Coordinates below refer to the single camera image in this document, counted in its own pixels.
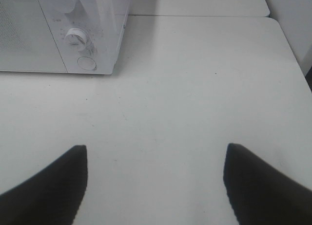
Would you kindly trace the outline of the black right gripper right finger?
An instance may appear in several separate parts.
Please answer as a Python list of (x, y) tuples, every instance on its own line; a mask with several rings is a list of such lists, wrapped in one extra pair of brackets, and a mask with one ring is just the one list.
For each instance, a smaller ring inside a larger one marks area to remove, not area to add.
[(241, 225), (310, 225), (312, 192), (240, 144), (227, 146), (223, 182)]

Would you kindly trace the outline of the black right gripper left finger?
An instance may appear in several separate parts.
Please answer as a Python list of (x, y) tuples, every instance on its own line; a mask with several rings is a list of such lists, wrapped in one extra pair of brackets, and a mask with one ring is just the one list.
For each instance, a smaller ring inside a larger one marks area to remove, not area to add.
[(73, 146), (43, 170), (0, 195), (0, 223), (71, 225), (87, 182), (87, 148)]

